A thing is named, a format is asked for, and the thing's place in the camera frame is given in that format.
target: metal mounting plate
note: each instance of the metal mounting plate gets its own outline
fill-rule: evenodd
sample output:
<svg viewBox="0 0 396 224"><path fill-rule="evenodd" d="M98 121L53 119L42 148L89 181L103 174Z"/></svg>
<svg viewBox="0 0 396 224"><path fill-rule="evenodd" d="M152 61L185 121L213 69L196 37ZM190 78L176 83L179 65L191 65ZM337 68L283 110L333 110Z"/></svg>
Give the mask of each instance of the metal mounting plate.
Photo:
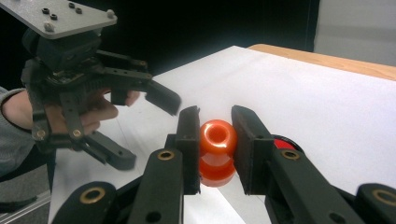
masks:
<svg viewBox="0 0 396 224"><path fill-rule="evenodd" d="M100 30L117 23L114 13L64 0L0 0L0 7L47 39ZM43 8L49 9L49 14L44 14ZM56 15L57 20L52 20L51 14Z"/></svg>

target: screw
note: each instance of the screw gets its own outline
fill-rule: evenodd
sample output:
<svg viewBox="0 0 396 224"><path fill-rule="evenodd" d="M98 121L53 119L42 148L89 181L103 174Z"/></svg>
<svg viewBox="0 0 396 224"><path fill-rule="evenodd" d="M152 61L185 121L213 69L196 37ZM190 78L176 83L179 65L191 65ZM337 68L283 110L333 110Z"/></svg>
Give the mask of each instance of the screw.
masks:
<svg viewBox="0 0 396 224"><path fill-rule="evenodd" d="M281 150L282 156L288 160L297 161L300 155L292 150Z"/></svg>
<svg viewBox="0 0 396 224"><path fill-rule="evenodd" d="M157 158L161 161L169 161L175 157L175 153L173 151L164 150L158 153Z"/></svg>
<svg viewBox="0 0 396 224"><path fill-rule="evenodd" d="M85 190L79 196L79 201L84 204L97 203L106 195L106 191L100 187Z"/></svg>
<svg viewBox="0 0 396 224"><path fill-rule="evenodd" d="M80 7L76 7L76 13L77 14L82 14L82 9Z"/></svg>
<svg viewBox="0 0 396 224"><path fill-rule="evenodd" d="M80 136L81 136L81 132L80 132L78 129L75 129L75 130L73 131L73 135L74 135L75 137L80 137Z"/></svg>
<svg viewBox="0 0 396 224"><path fill-rule="evenodd" d="M41 9L41 11L43 12L43 14L48 15L50 14L50 10L46 7L44 7L43 9Z"/></svg>
<svg viewBox="0 0 396 224"><path fill-rule="evenodd" d="M52 23L50 23L49 21L44 21L44 29L47 32L54 32L55 26Z"/></svg>
<svg viewBox="0 0 396 224"><path fill-rule="evenodd" d="M46 136L46 132L44 130L38 130L35 135L37 135L37 137L39 138L43 138L44 136Z"/></svg>
<svg viewBox="0 0 396 224"><path fill-rule="evenodd" d="M390 206L396 206L396 194L390 191L384 189L375 189L373 190L373 195L381 203L385 203Z"/></svg>
<svg viewBox="0 0 396 224"><path fill-rule="evenodd" d="M57 21L58 20L58 16L55 14L50 14L49 16L53 21Z"/></svg>
<svg viewBox="0 0 396 224"><path fill-rule="evenodd" d="M114 15L116 15L116 14L114 13L114 11L111 10L111 9L109 9L106 13L107 13L107 17L108 17L109 19L113 19L113 18L114 18Z"/></svg>

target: bolt hole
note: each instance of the bolt hole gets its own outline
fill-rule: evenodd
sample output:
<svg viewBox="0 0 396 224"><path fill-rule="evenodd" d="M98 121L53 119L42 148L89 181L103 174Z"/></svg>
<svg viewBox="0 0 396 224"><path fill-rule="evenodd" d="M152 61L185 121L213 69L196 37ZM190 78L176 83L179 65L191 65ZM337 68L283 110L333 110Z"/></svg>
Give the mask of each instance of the bolt hole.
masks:
<svg viewBox="0 0 396 224"><path fill-rule="evenodd" d="M390 206L396 206L396 194L384 189L375 189L373 194L380 202Z"/></svg>
<svg viewBox="0 0 396 224"><path fill-rule="evenodd" d="M87 199L95 199L100 195L99 190L93 190L89 193L87 193L87 195L85 196Z"/></svg>
<svg viewBox="0 0 396 224"><path fill-rule="evenodd" d="M286 158L286 159L289 159L289 160L294 160L294 161L296 161L296 160L298 160L298 159L300 159L300 155L299 154L297 154L296 152L294 152L294 151L289 151L289 150L281 150L281 153L282 153L282 156L284 157L284 158Z"/></svg>
<svg viewBox="0 0 396 224"><path fill-rule="evenodd" d="M48 15L50 14L50 10L46 7L44 7L43 9L41 9L41 11L43 12L43 14Z"/></svg>
<svg viewBox="0 0 396 224"><path fill-rule="evenodd" d="M146 221L149 223L158 222L161 220L161 214L159 212L150 212L146 215Z"/></svg>
<svg viewBox="0 0 396 224"><path fill-rule="evenodd" d="M329 218L330 218L333 222L335 222L335 223L337 223L337 224L345 224L345 223L347 223L346 220L345 220L341 215L336 214L336 213L334 213L334 212L332 212L332 213L329 214Z"/></svg>
<svg viewBox="0 0 396 224"><path fill-rule="evenodd" d="M50 14L49 16L53 21L57 21L58 20L58 16L56 14Z"/></svg>
<svg viewBox="0 0 396 224"><path fill-rule="evenodd" d="M161 161L169 161L175 157L175 153L169 150L162 151L158 154L158 159Z"/></svg>

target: person's arm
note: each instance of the person's arm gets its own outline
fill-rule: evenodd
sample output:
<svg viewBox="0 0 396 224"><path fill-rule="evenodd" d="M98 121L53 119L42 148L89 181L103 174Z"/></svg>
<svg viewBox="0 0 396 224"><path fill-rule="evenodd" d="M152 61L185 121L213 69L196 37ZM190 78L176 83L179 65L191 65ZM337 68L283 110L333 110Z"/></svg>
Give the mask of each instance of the person's arm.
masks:
<svg viewBox="0 0 396 224"><path fill-rule="evenodd" d="M86 134L100 126L100 121L114 119L117 108L105 99L106 90L97 92L88 105L89 111L80 116ZM29 154L35 141L30 130L33 127L32 106L27 91L0 89L0 176L16 168ZM130 106L139 92L129 91L125 104ZM62 109L58 105L46 105L46 114L54 133L66 133Z"/></svg>
<svg viewBox="0 0 396 224"><path fill-rule="evenodd" d="M35 144L29 130L13 124L4 116L4 110L11 112L5 105L14 105L12 98L21 92L23 89L6 91L0 87L0 176L17 169Z"/></svg>

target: white paper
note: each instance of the white paper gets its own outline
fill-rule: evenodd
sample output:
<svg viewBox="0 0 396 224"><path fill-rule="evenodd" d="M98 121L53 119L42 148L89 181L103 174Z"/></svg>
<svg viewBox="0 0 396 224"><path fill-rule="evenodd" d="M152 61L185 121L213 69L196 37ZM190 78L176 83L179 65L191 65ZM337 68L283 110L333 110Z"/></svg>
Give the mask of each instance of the white paper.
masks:
<svg viewBox="0 0 396 224"><path fill-rule="evenodd" d="M180 95L180 109L198 105L201 124L210 119L231 122L233 105L254 110L270 133L299 144L340 189L356 194L363 183L396 188L394 81L238 47L154 79ZM131 172L104 166L82 153L58 153L49 220L78 186L101 180L119 188L142 175L149 154L163 147L166 135L176 132L177 120L142 95L135 105L120 107L116 119L104 122L102 133L137 154L136 169ZM262 197L244 201L247 196L236 178L230 186L186 198L185 223L269 223ZM214 211L222 213L224 222L213 222Z"/></svg>

